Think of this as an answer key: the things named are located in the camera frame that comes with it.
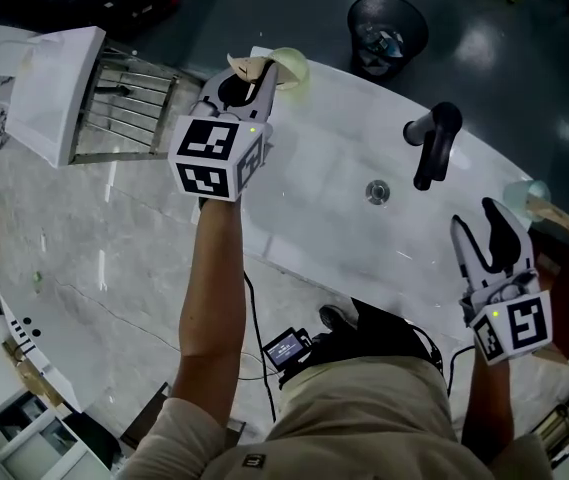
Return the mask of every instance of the shoe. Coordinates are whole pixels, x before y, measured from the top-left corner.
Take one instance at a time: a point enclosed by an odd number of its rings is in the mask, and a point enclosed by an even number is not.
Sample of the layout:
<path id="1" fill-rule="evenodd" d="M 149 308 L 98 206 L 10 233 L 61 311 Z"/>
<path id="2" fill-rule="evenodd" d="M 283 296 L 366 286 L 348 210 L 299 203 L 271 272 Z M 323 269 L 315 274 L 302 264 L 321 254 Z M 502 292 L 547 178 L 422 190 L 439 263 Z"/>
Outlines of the shoe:
<path id="1" fill-rule="evenodd" d="M 320 320 L 330 331 L 353 330 L 355 326 L 348 321 L 346 313 L 337 306 L 324 305 L 320 308 Z"/>

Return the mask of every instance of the black trash can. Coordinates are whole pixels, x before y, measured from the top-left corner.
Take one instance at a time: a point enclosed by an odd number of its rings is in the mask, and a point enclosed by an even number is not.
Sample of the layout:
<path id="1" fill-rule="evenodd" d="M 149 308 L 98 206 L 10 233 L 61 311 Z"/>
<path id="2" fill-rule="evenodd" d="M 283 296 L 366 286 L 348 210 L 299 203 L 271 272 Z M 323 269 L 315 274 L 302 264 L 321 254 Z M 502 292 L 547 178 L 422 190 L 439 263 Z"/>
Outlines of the black trash can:
<path id="1" fill-rule="evenodd" d="M 428 43 L 424 16 L 406 0 L 357 0 L 348 11 L 353 68 L 365 77 L 391 77 Z"/>

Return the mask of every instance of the shirt sleeve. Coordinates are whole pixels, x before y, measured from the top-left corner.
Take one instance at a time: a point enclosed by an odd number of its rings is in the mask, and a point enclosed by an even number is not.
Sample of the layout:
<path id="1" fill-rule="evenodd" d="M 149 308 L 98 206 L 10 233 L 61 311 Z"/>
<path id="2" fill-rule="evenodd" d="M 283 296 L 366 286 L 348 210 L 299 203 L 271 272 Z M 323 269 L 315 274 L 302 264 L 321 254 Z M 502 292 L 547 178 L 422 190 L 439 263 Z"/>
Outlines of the shirt sleeve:
<path id="1" fill-rule="evenodd" d="M 551 480 L 551 463 L 541 439 L 527 434 L 515 439 L 491 463 L 490 470 L 497 480 Z"/>
<path id="2" fill-rule="evenodd" d="M 224 450 L 225 432 L 204 410 L 179 398 L 164 402 L 119 480 L 190 480 Z"/>

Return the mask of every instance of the person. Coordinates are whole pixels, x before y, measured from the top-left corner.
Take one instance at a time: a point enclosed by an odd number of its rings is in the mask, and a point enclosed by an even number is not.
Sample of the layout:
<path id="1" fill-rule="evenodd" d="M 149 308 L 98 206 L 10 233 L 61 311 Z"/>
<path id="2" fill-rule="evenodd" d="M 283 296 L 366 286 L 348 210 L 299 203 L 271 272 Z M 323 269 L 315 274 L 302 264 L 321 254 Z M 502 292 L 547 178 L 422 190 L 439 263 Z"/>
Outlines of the person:
<path id="1" fill-rule="evenodd" d="M 415 332 L 356 301 L 357 328 L 325 307 L 332 333 L 282 386 L 263 443 L 224 450 L 246 323 L 240 202 L 204 204 L 170 398 L 121 480 L 551 478 L 540 440 L 514 439 L 509 363 L 476 347 L 461 443 L 446 385 Z"/>

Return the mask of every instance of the white sink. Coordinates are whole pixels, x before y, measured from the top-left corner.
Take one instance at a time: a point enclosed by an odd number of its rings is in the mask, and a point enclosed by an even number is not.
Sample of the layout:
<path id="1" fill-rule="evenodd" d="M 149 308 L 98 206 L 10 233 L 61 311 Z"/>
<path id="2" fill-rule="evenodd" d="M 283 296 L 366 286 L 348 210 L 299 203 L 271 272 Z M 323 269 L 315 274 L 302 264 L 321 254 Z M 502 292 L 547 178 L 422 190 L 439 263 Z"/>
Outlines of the white sink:
<path id="1" fill-rule="evenodd" d="M 252 55 L 265 53 L 254 48 Z M 311 62 L 306 90 L 276 93 L 269 119 L 274 148 L 243 197 L 245 251 L 464 339 L 457 301 L 465 283 L 451 244 L 451 217 L 460 215 L 478 239 L 488 240 L 481 199 L 500 200 L 506 184 L 529 178 L 463 130 L 446 180 L 418 191 L 413 176 L 421 148 L 406 144 L 402 129 L 427 111 Z M 383 205 L 366 199 L 373 180 L 390 188 Z"/>

